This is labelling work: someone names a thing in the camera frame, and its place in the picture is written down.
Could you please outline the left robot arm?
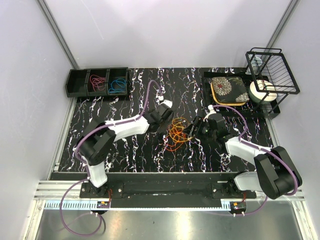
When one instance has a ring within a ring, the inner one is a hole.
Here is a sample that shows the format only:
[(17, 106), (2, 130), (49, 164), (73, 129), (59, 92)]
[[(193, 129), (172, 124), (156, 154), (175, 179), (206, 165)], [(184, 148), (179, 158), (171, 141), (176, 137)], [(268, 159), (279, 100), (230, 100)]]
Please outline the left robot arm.
[(83, 131), (74, 155), (87, 165), (90, 192), (97, 198), (108, 193), (105, 161), (113, 143), (126, 137), (155, 133), (171, 117), (173, 103), (163, 100), (154, 110), (130, 118), (99, 123), (92, 120)]

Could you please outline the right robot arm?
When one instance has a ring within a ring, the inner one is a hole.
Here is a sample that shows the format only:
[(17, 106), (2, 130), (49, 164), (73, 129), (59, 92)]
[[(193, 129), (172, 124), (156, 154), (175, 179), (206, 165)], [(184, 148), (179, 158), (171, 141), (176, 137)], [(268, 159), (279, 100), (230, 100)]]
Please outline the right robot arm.
[(245, 191), (263, 192), (275, 200), (294, 195), (303, 180), (284, 147), (263, 147), (229, 133), (225, 119), (219, 113), (195, 117), (183, 130), (189, 137), (214, 141), (221, 150), (255, 166), (255, 172), (244, 172), (227, 185), (228, 195), (239, 198)]

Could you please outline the floral square plate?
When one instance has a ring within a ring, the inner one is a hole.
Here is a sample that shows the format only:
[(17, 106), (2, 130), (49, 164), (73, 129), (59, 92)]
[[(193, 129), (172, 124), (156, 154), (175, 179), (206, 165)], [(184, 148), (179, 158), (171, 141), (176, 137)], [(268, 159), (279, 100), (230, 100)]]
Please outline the floral square plate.
[(243, 106), (250, 100), (246, 86), (238, 76), (213, 77), (210, 88), (214, 101), (222, 106)]

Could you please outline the black three-compartment bin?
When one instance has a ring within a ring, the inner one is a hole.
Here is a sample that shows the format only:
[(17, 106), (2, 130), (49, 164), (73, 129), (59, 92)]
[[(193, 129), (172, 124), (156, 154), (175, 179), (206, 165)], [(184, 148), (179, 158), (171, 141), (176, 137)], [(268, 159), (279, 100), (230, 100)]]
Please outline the black three-compartment bin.
[(65, 92), (69, 98), (125, 98), (130, 93), (131, 85), (127, 67), (71, 69)]

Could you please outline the white green bowl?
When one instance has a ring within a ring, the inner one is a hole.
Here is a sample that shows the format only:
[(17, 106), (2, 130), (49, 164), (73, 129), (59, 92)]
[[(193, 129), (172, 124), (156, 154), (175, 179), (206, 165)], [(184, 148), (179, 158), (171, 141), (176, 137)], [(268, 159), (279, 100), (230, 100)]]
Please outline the white green bowl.
[(251, 82), (249, 86), (249, 98), (255, 102), (267, 104), (274, 101), (277, 98), (276, 89), (272, 83), (267, 80), (258, 79), (256, 81), (258, 88), (256, 88), (255, 82)]

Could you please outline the glass cup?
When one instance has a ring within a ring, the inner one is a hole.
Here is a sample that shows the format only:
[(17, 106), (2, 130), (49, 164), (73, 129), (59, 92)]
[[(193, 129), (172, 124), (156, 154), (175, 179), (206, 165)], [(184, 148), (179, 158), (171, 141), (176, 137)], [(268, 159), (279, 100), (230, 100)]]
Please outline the glass cup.
[(263, 61), (261, 58), (259, 58), (258, 56), (253, 56), (252, 54), (248, 55), (249, 60), (250, 60), (250, 64), (247, 67), (247, 70), (245, 72), (246, 75), (251, 75), (251, 68), (253, 70), (253, 74), (254, 75), (258, 75), (260, 72), (260, 67), (263, 64)]

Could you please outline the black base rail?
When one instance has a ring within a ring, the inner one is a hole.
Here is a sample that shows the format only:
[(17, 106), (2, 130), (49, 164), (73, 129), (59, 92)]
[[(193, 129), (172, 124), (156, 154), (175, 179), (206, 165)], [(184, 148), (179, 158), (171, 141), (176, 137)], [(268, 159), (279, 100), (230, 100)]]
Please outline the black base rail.
[(92, 183), (82, 183), (79, 196), (106, 198), (111, 194), (113, 199), (120, 199), (129, 195), (200, 195), (214, 199), (255, 199), (254, 191), (236, 189), (233, 183), (236, 175), (235, 172), (108, 173), (107, 182), (98, 189)]

